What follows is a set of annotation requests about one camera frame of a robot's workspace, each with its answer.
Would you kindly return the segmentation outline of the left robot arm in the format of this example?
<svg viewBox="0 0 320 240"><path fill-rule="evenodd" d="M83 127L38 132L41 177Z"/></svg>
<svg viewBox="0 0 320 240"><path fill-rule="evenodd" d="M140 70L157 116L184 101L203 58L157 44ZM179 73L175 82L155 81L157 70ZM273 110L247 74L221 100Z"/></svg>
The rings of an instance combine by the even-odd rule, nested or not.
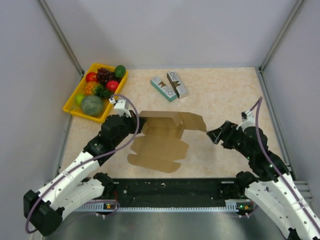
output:
<svg viewBox="0 0 320 240"><path fill-rule="evenodd" d="M104 173L99 173L88 182L82 181L121 150L120 143L128 135L135 137L141 133L146 119L133 111L130 114L130 117L109 115L98 135L88 142L64 171L39 190L29 190L24 195L23 214L28 234L32 233L29 225L33 225L43 236L49 236L80 206L99 197L109 198L113 194L114 187L109 183L111 178Z"/></svg>

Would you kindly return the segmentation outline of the brown cardboard box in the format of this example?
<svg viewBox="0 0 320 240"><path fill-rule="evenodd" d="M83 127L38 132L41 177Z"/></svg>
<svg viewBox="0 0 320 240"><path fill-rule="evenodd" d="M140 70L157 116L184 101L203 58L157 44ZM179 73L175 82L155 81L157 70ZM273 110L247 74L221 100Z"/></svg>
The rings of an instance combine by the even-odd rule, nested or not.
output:
<svg viewBox="0 0 320 240"><path fill-rule="evenodd" d="M179 160L187 156L189 145L182 141L185 130L207 132L201 115L181 111L141 111L145 120L142 136L134 138L130 149L134 152L127 161L134 166L162 173L174 173Z"/></svg>

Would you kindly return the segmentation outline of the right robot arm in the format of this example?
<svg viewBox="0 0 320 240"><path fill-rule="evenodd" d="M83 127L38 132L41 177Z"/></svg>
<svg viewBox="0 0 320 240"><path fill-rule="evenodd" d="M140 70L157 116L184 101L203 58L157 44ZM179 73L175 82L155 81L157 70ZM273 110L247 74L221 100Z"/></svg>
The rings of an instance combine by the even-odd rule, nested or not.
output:
<svg viewBox="0 0 320 240"><path fill-rule="evenodd" d="M250 172L237 174L233 192L249 198L275 223L288 240L318 240L320 219L299 192L281 158L268 148L268 139L252 121L226 121L206 133L214 144L236 150L247 160Z"/></svg>

